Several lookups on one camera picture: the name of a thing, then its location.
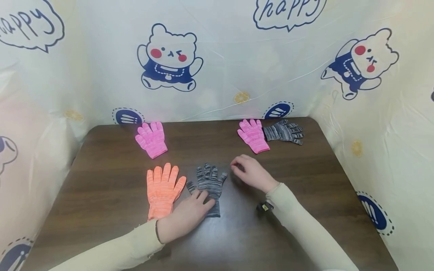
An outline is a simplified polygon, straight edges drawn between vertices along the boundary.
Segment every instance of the orange glove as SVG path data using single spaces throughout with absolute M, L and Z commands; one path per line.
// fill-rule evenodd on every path
M 163 173 L 161 173 L 161 167 L 156 167 L 154 172 L 148 170 L 146 176 L 149 201 L 148 221 L 160 219 L 172 213 L 173 203 L 181 195 L 187 181 L 187 178 L 182 176 L 176 182 L 178 172 L 177 166 L 174 166 L 171 171 L 170 163 L 164 165 Z

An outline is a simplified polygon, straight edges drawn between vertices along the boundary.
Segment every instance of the gray striped glove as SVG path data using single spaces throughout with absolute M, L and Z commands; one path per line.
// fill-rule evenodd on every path
M 267 141 L 280 140 L 293 142 L 298 145 L 303 145 L 303 142 L 298 138 L 303 138 L 303 128 L 298 127 L 295 123 L 288 123 L 288 120 L 282 120 L 275 123 L 273 126 L 263 128 Z
M 205 163 L 204 171 L 201 167 L 197 167 L 197 186 L 200 191 L 208 191 L 208 196 L 211 199 L 215 199 L 216 204 L 211 208 L 206 217 L 220 217 L 220 204 L 218 199 L 221 195 L 221 190 L 223 187 L 223 182 L 226 180 L 227 173 L 223 172 L 219 178 L 217 178 L 217 167 L 211 166 Z M 191 182 L 187 181 L 187 189 L 190 194 L 196 189 L 196 186 Z

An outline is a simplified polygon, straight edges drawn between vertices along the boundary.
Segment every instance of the white backdrop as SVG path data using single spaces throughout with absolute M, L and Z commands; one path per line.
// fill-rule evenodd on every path
M 434 266 L 432 1 L 0 7 L 0 271 L 95 125 L 288 116 L 318 121 L 400 270 Z

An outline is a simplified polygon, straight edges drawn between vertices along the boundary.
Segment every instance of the knitted glove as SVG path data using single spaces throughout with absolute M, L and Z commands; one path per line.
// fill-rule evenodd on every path
M 247 120 L 240 122 L 241 130 L 238 129 L 238 135 L 243 141 L 249 145 L 252 151 L 256 154 L 270 150 L 267 142 L 265 142 L 264 133 L 262 132 L 262 124 L 260 120 Z
M 211 208 L 206 217 L 220 217 L 220 204 L 219 198 L 223 187 L 223 182 L 226 180 L 227 173 L 223 172 L 217 178 L 217 167 L 213 166 L 211 169 L 208 163 L 205 164 L 205 175 L 201 167 L 197 167 L 197 186 L 200 191 L 208 191 L 211 199 L 215 199 L 216 204 Z M 187 189 L 190 194 L 196 189 L 196 186 L 191 182 L 187 182 Z
M 178 172 L 177 166 L 171 170 L 170 163 L 164 165 L 163 172 L 161 172 L 161 167 L 156 167 L 154 172 L 148 170 L 146 176 L 149 201 L 148 221 L 160 219 L 172 213 L 173 203 L 179 198 L 187 181 L 187 178 L 182 176 L 175 184 Z
M 164 130 L 161 122 L 151 122 L 151 128 L 147 123 L 137 129 L 136 141 L 144 149 L 150 158 L 154 159 L 167 151 L 164 143 Z
M 303 128 L 295 123 L 288 123 L 288 120 L 279 121 L 273 126 L 264 127 L 263 130 L 267 141 L 280 140 L 303 145 L 303 142 L 298 139 L 303 138 L 303 134 L 300 133 Z

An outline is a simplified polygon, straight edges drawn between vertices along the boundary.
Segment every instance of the brown tabletop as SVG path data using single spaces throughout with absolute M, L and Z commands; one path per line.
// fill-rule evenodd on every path
M 146 170 L 170 162 L 179 166 L 180 176 L 196 181 L 197 166 L 208 162 L 229 172 L 231 160 L 243 153 L 285 183 L 360 270 L 397 270 L 318 124 L 311 118 L 290 121 L 303 127 L 303 146 L 272 141 L 271 150 L 258 155 L 239 138 L 239 121 L 165 123 L 169 151 L 155 160 L 134 140 L 137 125 L 95 127 L 23 270 L 49 270 L 145 223 Z M 180 200 L 187 196 L 185 188 Z M 264 199 L 229 175 L 220 197 L 221 218 L 205 219 L 190 235 L 134 270 L 315 270 L 272 214 L 257 214 L 255 206 Z

